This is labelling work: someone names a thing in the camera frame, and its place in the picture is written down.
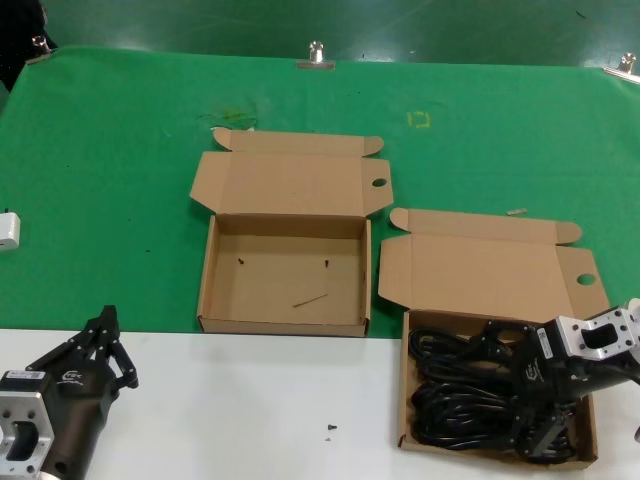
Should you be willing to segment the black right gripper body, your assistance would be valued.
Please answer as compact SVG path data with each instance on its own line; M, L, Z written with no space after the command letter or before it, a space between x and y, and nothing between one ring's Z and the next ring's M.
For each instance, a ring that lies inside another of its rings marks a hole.
M520 399L559 404L639 381L637 319L553 319L532 325L535 360L512 373Z

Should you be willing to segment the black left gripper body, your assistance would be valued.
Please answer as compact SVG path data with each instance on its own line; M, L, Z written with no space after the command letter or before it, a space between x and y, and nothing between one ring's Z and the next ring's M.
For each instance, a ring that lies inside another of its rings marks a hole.
M111 404L106 373L9 370L1 378L1 471L86 473Z

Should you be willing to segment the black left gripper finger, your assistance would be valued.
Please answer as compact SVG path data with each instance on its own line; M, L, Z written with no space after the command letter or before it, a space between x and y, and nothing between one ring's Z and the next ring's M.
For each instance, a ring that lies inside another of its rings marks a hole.
M136 389L136 367L120 341L120 327L115 307L102 310L102 361L106 369L103 401L113 403L123 388Z
M113 340L114 306L106 305L97 317L87 321L82 330L29 364L26 370L52 371L70 362L89 359L96 352L105 354Z

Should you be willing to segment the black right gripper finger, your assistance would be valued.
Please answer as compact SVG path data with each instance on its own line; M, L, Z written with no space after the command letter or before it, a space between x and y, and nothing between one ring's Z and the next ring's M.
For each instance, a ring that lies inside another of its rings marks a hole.
M490 320L468 339L467 366L473 373L523 372L535 360L534 326Z
M521 408L514 419L514 449L531 463L564 463L575 455L569 424L574 404Z

